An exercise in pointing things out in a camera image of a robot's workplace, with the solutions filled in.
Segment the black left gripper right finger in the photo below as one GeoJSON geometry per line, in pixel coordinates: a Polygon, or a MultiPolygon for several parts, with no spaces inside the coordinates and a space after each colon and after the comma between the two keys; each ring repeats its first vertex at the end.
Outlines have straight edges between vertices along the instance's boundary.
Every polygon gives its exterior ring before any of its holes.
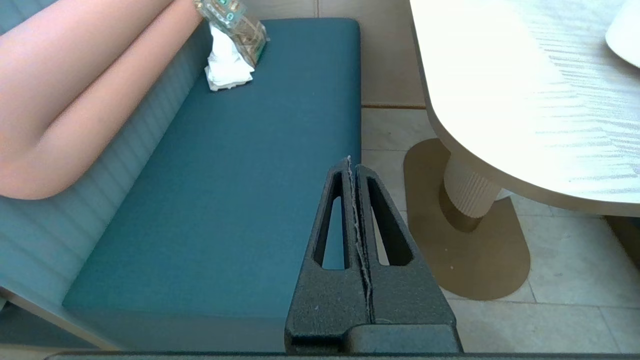
{"type": "Polygon", "coordinates": [[[362,164],[356,167],[356,198],[372,321],[454,329],[457,319],[406,221],[380,176],[362,164]]]}

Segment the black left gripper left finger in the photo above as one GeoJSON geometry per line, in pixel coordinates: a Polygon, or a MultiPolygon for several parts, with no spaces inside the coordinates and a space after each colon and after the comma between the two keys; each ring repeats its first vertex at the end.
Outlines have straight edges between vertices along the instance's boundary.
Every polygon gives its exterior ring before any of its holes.
{"type": "Polygon", "coordinates": [[[370,324],[371,280],[350,157],[327,173],[285,322],[287,353],[349,353],[349,332],[370,324]],[[333,203],[340,201],[343,269],[323,267],[333,203]]]}

